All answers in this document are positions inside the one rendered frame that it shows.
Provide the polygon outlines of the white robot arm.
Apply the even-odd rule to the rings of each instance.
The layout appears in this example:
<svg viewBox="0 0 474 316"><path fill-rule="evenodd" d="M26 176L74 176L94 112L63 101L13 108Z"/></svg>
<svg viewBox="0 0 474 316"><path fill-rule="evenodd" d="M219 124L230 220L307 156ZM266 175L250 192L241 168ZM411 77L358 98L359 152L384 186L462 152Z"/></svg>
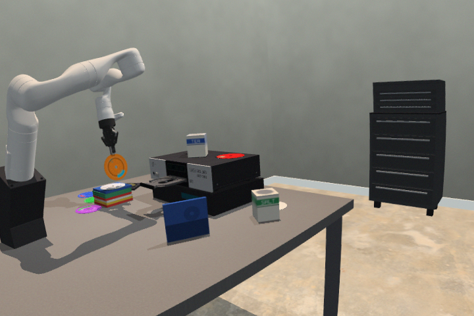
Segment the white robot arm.
<svg viewBox="0 0 474 316"><path fill-rule="evenodd" d="M116 62L120 70L111 68ZM34 176L39 125L34 111L90 89L92 92L103 92L104 95L95 99L98 122L111 118L116 121L124 115L122 112L113 114L111 86L135 78L144 71L139 51L130 48L72 65L52 80L38 82L25 74L14 77L7 91L6 179L24 182Z"/></svg>

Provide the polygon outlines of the blue cd with orange label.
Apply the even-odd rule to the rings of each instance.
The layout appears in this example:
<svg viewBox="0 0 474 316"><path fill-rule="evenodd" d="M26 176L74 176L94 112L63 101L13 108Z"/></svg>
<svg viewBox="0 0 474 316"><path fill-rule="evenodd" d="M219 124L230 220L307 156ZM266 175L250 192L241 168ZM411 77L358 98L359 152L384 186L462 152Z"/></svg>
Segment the blue cd with orange label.
<svg viewBox="0 0 474 316"><path fill-rule="evenodd" d="M88 195L89 194L89 195ZM89 198L89 197L93 197L93 193L92 192L85 192L85 193L82 193L80 195L78 195L79 198Z"/></svg>

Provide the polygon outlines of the purple cd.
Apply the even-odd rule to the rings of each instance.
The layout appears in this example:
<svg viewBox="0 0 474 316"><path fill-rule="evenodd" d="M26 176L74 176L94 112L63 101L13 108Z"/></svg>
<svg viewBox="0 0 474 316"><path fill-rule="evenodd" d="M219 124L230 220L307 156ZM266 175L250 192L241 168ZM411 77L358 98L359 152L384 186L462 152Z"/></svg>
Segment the purple cd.
<svg viewBox="0 0 474 316"><path fill-rule="evenodd" d="M75 210L76 213L92 213L101 209L100 205L88 205Z"/></svg>

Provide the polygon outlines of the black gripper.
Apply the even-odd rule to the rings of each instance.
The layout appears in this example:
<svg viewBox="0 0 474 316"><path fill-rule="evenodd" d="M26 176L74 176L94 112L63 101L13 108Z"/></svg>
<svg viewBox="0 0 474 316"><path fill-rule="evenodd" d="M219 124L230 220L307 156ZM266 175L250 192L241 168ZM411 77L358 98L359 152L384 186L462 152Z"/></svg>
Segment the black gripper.
<svg viewBox="0 0 474 316"><path fill-rule="evenodd" d="M100 120L98 123L99 123L99 128L103 129L104 136L101 137L103 143L109 147L109 151L111 155L116 154L115 144L117 143L119 132L116 132L114 129L114 126L116 125L115 119L106 118L106 119Z"/></svg>

